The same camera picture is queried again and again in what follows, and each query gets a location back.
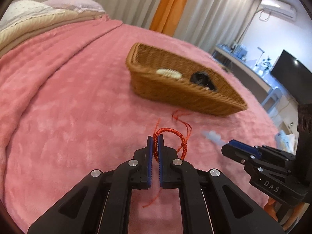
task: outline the white pillow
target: white pillow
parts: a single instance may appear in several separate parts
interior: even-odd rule
[[[43,3],[53,8],[71,10],[79,13],[83,11],[105,12],[103,7],[93,0],[48,0]]]
[[[16,1],[10,4],[0,20],[0,31],[30,18],[61,13],[64,13],[64,10],[56,10],[43,3],[28,0]]]

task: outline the wall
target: wall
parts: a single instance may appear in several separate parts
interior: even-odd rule
[[[298,21],[291,23],[275,16],[270,16],[267,22],[259,20],[258,12],[252,20],[244,36],[242,44],[247,47],[247,60],[258,60],[262,48],[269,55],[273,64],[283,49],[291,53],[312,71],[312,23],[311,19],[298,15]],[[262,13],[261,19],[266,19],[268,14]]]
[[[274,16],[267,22],[262,22],[259,20],[260,13],[255,15],[242,41],[248,49],[247,60],[258,60],[261,51],[257,47],[260,47],[265,51],[263,58],[269,55],[274,64],[285,49],[312,71],[312,20],[300,6],[302,5],[296,4],[296,22],[288,22]],[[266,19],[267,16],[262,13],[261,19]],[[293,123],[289,132],[294,133],[298,139],[297,104],[291,96],[283,96],[269,115],[279,129]]]

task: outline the air conditioner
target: air conditioner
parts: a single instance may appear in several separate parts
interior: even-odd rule
[[[292,5],[278,0],[262,0],[261,5],[263,11],[266,13],[271,13],[273,16],[277,16],[282,19],[296,21],[297,11]]]

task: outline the pink blanket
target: pink blanket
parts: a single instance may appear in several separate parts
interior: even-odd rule
[[[125,58],[135,42],[215,69],[246,100],[248,110],[227,118],[199,113],[183,117],[193,128],[185,160],[205,171],[220,169],[258,204],[266,202],[267,196],[249,184],[243,166],[223,157],[220,148],[201,135],[214,130],[225,141],[274,146],[277,129],[255,97],[199,48],[99,19],[53,29],[0,59],[0,192],[24,232],[88,172],[109,171],[131,159],[145,146],[158,117],[160,127],[186,133],[183,125],[171,120],[176,107],[131,91]],[[174,135],[165,134],[164,139],[173,148],[180,145]],[[142,208],[159,187],[154,161],[152,188],[133,192],[129,233],[182,233],[176,190],[163,190],[151,206]]]

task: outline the television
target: television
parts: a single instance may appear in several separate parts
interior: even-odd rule
[[[312,73],[290,53],[283,50],[271,75],[288,90],[298,104],[312,103]]]

